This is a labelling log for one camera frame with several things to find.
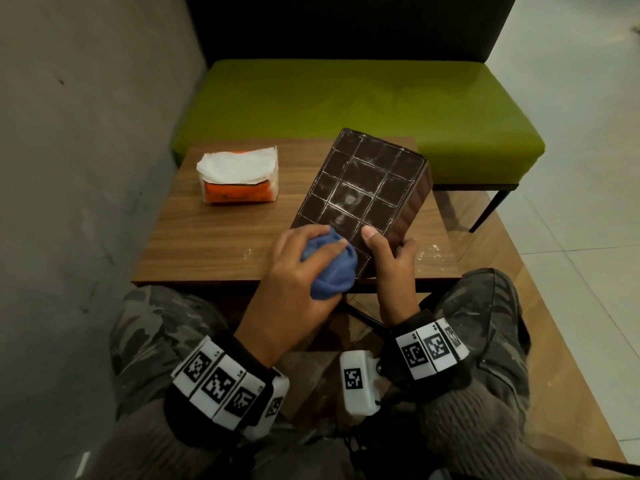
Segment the person's left hand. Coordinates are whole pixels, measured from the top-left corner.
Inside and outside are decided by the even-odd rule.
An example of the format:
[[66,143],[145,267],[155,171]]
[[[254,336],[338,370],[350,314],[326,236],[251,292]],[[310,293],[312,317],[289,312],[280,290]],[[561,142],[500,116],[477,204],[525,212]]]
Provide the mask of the person's left hand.
[[300,257],[309,240],[330,232],[327,225],[290,229],[274,243],[266,272],[253,295],[235,338],[263,366],[271,368],[330,316],[342,299],[310,297],[301,280]]

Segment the person's right hand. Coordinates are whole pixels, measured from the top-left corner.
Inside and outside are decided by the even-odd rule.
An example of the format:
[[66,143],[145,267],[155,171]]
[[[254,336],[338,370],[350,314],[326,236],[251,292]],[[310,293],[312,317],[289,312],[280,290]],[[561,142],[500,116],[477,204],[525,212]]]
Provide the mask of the person's right hand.
[[414,239],[405,239],[396,251],[390,248],[390,268],[383,276],[376,276],[380,317],[388,327],[396,326],[420,311],[415,288],[418,249]]

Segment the blue cloth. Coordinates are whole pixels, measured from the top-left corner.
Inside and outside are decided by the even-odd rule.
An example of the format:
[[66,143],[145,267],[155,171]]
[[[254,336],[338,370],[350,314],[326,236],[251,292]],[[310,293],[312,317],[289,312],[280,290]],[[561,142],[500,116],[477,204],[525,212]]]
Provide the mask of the blue cloth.
[[[317,250],[334,242],[342,240],[342,236],[333,228],[326,235],[315,237],[308,241],[300,261],[305,261]],[[310,287],[310,297],[314,300],[327,300],[338,294],[344,294],[354,285],[358,255],[351,244],[334,258],[322,272],[314,279]]]

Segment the dark brown grid tray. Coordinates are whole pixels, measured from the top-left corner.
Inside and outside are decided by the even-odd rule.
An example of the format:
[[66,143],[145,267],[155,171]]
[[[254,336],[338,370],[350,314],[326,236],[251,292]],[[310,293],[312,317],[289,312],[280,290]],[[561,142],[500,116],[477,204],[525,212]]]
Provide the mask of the dark brown grid tray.
[[344,128],[291,227],[332,226],[355,249],[356,279],[370,279],[375,272],[362,227],[375,228],[396,251],[432,187],[431,169],[421,154]]

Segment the person's left forearm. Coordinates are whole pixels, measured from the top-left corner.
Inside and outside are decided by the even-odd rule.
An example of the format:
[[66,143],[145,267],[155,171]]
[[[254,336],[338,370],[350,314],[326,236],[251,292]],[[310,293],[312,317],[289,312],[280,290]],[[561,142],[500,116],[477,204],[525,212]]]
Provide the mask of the person's left forearm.
[[117,421],[83,480],[249,480],[250,464],[232,464],[240,441],[171,386]]

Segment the wooden side table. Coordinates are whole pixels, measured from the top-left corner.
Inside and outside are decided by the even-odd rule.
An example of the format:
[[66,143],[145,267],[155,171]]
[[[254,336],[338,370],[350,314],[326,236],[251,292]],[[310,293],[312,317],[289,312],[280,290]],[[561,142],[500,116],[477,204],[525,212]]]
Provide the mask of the wooden side table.
[[[196,164],[204,153],[270,146],[278,151],[280,185],[276,201],[203,203]],[[238,139],[192,146],[173,181],[132,282],[186,289],[254,289],[272,242],[293,224],[331,146],[328,139]]]

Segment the right wristband with marker tags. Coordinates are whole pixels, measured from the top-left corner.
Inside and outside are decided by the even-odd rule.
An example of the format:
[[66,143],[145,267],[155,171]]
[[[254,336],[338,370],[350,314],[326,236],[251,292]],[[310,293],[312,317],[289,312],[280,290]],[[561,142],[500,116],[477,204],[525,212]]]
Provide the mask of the right wristband with marker tags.
[[378,372],[416,403],[428,403],[472,381],[469,350],[446,319],[428,312],[391,327]]

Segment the wristband with marker tags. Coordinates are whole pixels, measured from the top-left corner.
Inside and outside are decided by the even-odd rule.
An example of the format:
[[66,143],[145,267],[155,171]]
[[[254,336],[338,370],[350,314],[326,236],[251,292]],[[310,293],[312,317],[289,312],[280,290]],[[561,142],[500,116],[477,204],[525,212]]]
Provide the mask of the wristband with marker tags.
[[251,406],[271,385],[272,369],[229,334],[205,337],[172,372],[171,386],[213,423],[241,434]]
[[446,319],[428,312],[391,327],[378,372],[416,403],[428,403],[472,381],[469,350]]

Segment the orange tissue pack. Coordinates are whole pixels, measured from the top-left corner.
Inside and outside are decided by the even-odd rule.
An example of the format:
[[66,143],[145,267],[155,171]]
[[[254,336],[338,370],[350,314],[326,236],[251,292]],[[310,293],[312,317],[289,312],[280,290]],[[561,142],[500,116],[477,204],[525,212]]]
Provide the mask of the orange tissue pack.
[[278,198],[277,146],[204,153],[196,170],[206,205],[268,203]]

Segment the black bench leg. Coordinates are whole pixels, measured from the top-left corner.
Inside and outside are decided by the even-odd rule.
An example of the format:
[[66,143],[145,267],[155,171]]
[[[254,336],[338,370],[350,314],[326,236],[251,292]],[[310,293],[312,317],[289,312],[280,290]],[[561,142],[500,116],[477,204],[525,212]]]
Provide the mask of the black bench leg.
[[495,191],[495,194],[484,211],[482,211],[480,216],[471,226],[471,228],[469,229],[469,233],[475,233],[479,229],[479,227],[484,224],[485,220],[487,220],[487,218],[489,218],[492,213],[494,213],[498,206],[500,206],[500,204],[508,197],[508,195],[516,190],[518,186],[518,184],[492,184],[483,186],[482,189],[486,191]]

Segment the green bench seat cushion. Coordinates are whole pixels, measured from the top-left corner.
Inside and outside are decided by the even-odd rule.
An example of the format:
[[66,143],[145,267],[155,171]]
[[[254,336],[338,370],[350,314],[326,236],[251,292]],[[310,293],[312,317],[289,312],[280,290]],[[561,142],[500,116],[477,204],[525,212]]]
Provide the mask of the green bench seat cushion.
[[436,185],[516,185],[545,143],[483,63],[225,60],[172,138],[181,160],[212,141],[327,138],[350,128],[413,137]]

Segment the left wristband with marker tags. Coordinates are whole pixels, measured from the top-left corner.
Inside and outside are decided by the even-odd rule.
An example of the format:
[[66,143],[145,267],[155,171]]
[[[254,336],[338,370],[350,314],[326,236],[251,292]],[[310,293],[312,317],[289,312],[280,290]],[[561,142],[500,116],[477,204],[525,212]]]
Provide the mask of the left wristband with marker tags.
[[241,434],[251,406],[271,385],[272,369],[229,334],[205,337],[172,372],[171,386],[213,423]]

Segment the person's camouflage trousers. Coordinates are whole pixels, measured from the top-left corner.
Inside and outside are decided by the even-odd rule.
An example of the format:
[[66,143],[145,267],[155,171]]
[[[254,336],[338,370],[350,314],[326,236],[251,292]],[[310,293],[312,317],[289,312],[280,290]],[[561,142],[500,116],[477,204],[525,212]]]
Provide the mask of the person's camouflage trousers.
[[[433,311],[467,346],[474,378],[524,423],[531,404],[531,338],[510,277],[495,268],[465,273]],[[192,294],[160,285],[130,291],[109,335],[115,419],[164,397],[172,371],[204,336],[236,328],[236,321]]]

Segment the dark bench backrest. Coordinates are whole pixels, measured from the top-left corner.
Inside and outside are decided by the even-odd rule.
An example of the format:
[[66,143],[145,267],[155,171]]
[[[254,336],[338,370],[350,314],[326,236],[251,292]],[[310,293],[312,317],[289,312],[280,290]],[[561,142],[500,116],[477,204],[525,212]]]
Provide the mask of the dark bench backrest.
[[516,0],[185,0],[211,67],[229,59],[485,63]]

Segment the black metal rod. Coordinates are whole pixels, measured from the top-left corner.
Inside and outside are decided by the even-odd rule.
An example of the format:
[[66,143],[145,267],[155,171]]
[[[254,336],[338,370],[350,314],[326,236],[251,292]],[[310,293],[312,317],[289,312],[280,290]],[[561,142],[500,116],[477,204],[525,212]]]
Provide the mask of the black metal rod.
[[600,468],[618,474],[640,478],[640,465],[622,461],[604,460],[601,458],[590,458],[588,463],[594,468]]

